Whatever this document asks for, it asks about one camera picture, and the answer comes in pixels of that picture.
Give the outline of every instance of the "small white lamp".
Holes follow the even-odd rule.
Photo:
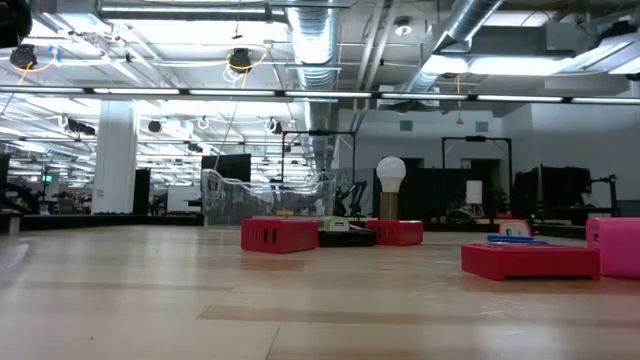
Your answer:
[[[380,183],[382,183],[382,193],[380,194],[380,219],[398,219],[398,191],[400,184],[407,175],[407,168],[404,162],[395,157],[389,156],[378,163],[376,173]]]

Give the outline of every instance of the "lamp base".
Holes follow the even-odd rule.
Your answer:
[[[398,220],[398,193],[380,193],[380,220]]]

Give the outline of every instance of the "white light bulb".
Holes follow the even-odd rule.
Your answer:
[[[407,168],[402,160],[389,156],[378,163],[376,173],[382,183],[383,192],[397,193],[400,191],[402,180],[407,175]]]

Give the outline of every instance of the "air vent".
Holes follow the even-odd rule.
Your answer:
[[[476,132],[477,133],[488,133],[489,132],[489,122],[488,121],[476,121]]]
[[[400,131],[413,131],[413,121],[400,121]]]

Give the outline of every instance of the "red plastic box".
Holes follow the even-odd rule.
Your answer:
[[[492,280],[508,277],[600,279],[597,251],[554,245],[462,245],[462,270]]]
[[[242,250],[284,254],[318,247],[316,221],[245,219]]]
[[[376,232],[378,245],[408,246],[422,244],[422,221],[369,220],[367,229]]]

